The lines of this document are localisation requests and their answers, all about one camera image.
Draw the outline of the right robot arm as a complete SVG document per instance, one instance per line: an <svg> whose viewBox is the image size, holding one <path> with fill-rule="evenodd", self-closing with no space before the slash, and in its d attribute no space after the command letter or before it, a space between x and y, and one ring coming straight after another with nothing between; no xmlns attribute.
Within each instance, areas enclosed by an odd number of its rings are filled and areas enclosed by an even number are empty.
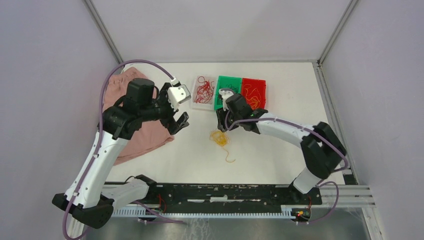
<svg viewBox="0 0 424 240"><path fill-rule="evenodd" d="M300 148L305 168L290 184L288 196L293 203L302 204L312 188L348 167L347 151L328 123L307 125L281 119L266 109L252 109L244 96L227 89L219 90L218 98L222 107L215 112L221 132L241 127Z"/></svg>

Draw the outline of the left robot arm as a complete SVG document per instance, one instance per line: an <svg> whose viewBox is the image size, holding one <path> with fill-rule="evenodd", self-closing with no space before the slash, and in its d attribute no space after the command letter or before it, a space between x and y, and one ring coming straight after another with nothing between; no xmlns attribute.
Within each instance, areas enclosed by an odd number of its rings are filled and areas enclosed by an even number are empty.
<svg viewBox="0 0 424 240"><path fill-rule="evenodd" d="M191 98L186 85L173 79L158 89L145 78L128 83L121 96L101 115L92 149L74 183L52 203L74 219L93 229L102 228L114 211L138 200L149 204L158 191L140 178L103 191L105 181L122 150L143 123L159 121L171 135L188 126L184 112L174 116L179 106Z"/></svg>

